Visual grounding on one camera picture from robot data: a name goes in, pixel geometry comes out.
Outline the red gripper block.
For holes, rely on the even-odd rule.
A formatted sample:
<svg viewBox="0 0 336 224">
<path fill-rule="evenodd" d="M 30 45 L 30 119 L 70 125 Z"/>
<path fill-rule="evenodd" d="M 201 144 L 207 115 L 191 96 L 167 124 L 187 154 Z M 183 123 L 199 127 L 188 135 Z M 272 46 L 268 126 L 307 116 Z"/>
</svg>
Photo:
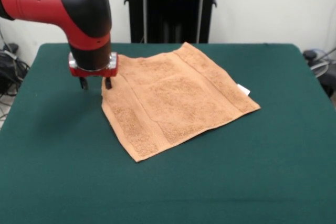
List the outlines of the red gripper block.
<svg viewBox="0 0 336 224">
<path fill-rule="evenodd" d="M 111 77 L 115 77 L 118 74 L 119 65 L 119 55 L 116 52 L 112 52 L 109 56 L 108 64 L 99 70 L 84 70 L 78 67 L 76 60 L 74 59 L 72 53 L 68 56 L 69 69 L 74 77 L 78 77 L 80 81 L 81 88 L 83 90 L 88 90 L 88 83 L 86 77 L 105 77 L 104 85 L 107 90 L 112 89 Z"/>
</svg>

